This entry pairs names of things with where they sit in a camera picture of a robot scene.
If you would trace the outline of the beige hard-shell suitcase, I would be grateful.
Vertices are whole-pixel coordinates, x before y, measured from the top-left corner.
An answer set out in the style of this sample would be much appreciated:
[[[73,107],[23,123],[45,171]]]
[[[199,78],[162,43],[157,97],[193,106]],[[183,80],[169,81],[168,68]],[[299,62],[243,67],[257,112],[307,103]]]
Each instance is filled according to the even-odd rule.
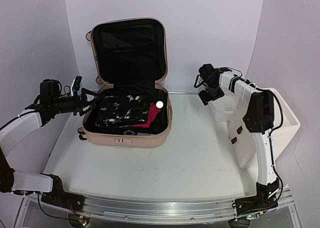
[[[96,108],[85,114],[79,138],[97,145],[153,148],[162,145],[172,128],[173,108],[161,85],[168,74],[166,32],[155,18],[132,18],[96,25],[86,34],[97,69]],[[164,103],[149,128],[99,127],[98,106],[106,96],[148,95]],[[152,135],[124,135],[126,130]]]

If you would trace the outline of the black white splattered jeans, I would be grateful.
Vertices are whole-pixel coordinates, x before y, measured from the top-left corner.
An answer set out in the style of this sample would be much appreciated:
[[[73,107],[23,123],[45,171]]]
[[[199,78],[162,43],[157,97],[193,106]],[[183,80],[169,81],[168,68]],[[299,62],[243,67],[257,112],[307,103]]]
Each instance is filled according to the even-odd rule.
[[[98,105],[95,124],[98,127],[126,127],[148,121],[149,95],[108,95]]]

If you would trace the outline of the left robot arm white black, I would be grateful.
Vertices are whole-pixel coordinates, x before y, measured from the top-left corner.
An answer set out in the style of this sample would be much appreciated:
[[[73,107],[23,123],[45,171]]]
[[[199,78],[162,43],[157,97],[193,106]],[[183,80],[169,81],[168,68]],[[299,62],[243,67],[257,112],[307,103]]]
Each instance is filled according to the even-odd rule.
[[[30,173],[12,168],[7,160],[10,152],[26,137],[44,127],[60,114],[83,116],[91,111],[99,100],[99,94],[81,87],[81,76],[72,81],[69,91],[62,93],[63,86],[55,79],[44,79],[39,85],[39,95],[22,113],[0,128],[0,191],[22,194],[47,193],[57,207],[67,202],[67,195],[54,187],[53,175]]]

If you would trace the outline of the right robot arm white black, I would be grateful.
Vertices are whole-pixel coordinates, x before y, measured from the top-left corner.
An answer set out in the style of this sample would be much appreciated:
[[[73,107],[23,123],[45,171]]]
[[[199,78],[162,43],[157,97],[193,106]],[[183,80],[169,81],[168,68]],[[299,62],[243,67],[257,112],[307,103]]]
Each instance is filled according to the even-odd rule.
[[[225,95],[224,89],[247,104],[242,122],[252,135],[258,164],[256,195],[252,197],[251,204],[262,210],[271,200],[277,199],[276,193],[283,186],[275,167],[272,141],[272,133],[277,129],[274,126],[274,103],[279,99],[271,90],[259,88],[234,74],[230,67],[215,68],[210,63],[199,68],[193,86],[201,88],[198,95],[205,106],[221,99]]]

